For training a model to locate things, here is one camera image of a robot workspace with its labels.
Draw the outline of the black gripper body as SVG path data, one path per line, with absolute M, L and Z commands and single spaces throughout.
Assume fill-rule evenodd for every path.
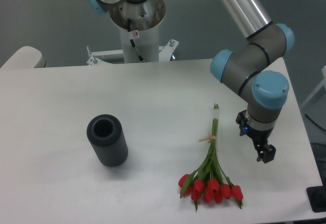
M 238 113 L 236 117 L 236 123 L 239 125 L 239 135 L 247 135 L 252 141 L 255 150 L 274 150 L 273 145 L 268 144 L 268 137 L 270 136 L 273 127 L 271 129 L 259 130 L 254 128 L 251 117 L 247 115 L 247 111 L 243 110 Z

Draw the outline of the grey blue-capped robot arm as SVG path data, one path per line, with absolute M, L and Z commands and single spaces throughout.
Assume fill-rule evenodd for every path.
M 258 161 L 268 163 L 276 149 L 267 141 L 287 100 L 289 82 L 267 68 L 294 45 L 294 34 L 284 24 L 273 23 L 259 0 L 222 0 L 248 41 L 240 51 L 218 52 L 211 61 L 211 74 L 247 104 L 236 122 L 241 135 L 253 141 Z M 126 63 L 169 60 L 158 44 L 158 26 L 166 7 L 163 0 L 87 0 L 98 14 L 109 13 L 120 30 Z

